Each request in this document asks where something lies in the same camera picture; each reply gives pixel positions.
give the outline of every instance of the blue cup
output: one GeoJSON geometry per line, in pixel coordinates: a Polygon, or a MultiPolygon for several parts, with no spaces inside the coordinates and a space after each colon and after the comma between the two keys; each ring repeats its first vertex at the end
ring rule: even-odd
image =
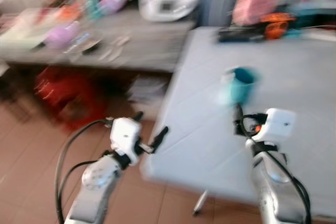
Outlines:
{"type": "Polygon", "coordinates": [[[250,68],[235,68],[229,71],[234,77],[228,85],[229,99],[232,104],[244,105],[258,80],[257,74],[250,68]]]}

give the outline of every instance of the purple toy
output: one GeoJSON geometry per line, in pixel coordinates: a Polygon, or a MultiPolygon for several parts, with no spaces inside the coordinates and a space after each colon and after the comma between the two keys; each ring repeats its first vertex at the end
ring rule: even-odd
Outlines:
{"type": "Polygon", "coordinates": [[[98,5],[104,15],[110,15],[119,11],[126,2],[127,0],[102,0],[98,5]]]}
{"type": "Polygon", "coordinates": [[[77,21],[67,25],[55,27],[49,31],[44,42],[49,48],[64,48],[73,38],[77,36],[79,27],[79,22],[77,21]]]}

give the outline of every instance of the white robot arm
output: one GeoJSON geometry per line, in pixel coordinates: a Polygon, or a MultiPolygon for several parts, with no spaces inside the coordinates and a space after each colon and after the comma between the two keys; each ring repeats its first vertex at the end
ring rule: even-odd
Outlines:
{"type": "Polygon", "coordinates": [[[246,148],[253,156],[252,182],[259,198],[259,208],[265,224],[310,224],[310,200],[303,184],[287,168],[285,154],[278,152],[279,138],[288,137],[295,114],[281,109],[268,109],[265,113],[243,115],[237,105],[235,133],[246,136],[246,148]],[[244,126],[250,118],[257,124],[252,132],[244,126]]]}
{"type": "Polygon", "coordinates": [[[104,222],[109,197],[122,171],[130,165],[135,165],[143,152],[155,153],[168,132],[168,128],[165,127],[149,146],[141,143],[139,137],[141,116],[142,114],[139,114],[133,119],[118,118],[108,122],[112,125],[110,134],[112,151],[106,151],[100,159],[85,169],[80,192],[65,221],[62,220],[61,210],[58,209],[61,224],[102,224],[104,222]]]}

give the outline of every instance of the red stool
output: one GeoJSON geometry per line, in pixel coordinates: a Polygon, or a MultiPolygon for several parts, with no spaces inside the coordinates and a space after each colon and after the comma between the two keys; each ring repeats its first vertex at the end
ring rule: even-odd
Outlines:
{"type": "Polygon", "coordinates": [[[55,120],[69,130],[106,116],[107,104],[82,74],[47,68],[37,76],[35,90],[55,120]]]}

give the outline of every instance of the floor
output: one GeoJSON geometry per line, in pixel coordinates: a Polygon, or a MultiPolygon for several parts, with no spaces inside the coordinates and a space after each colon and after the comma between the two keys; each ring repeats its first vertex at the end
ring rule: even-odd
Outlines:
{"type": "MultiPolygon", "coordinates": [[[[21,102],[31,119],[19,123],[0,106],[0,218],[3,224],[57,223],[54,204],[54,174],[59,152],[68,133],[45,120],[26,98],[21,102]]],[[[122,98],[111,102],[111,116],[134,114],[122,98]]],[[[154,122],[143,121],[142,136],[150,137],[154,122]]],[[[64,170],[98,158],[108,150],[109,131],[97,127],[82,135],[69,150],[64,170]]],[[[78,169],[64,192],[67,213],[80,188],[78,169]]],[[[203,212],[192,217],[199,194],[167,184],[146,182],[138,166],[130,167],[110,197],[105,223],[124,224],[254,224],[261,223],[258,209],[223,199],[210,198],[203,212]]]]}

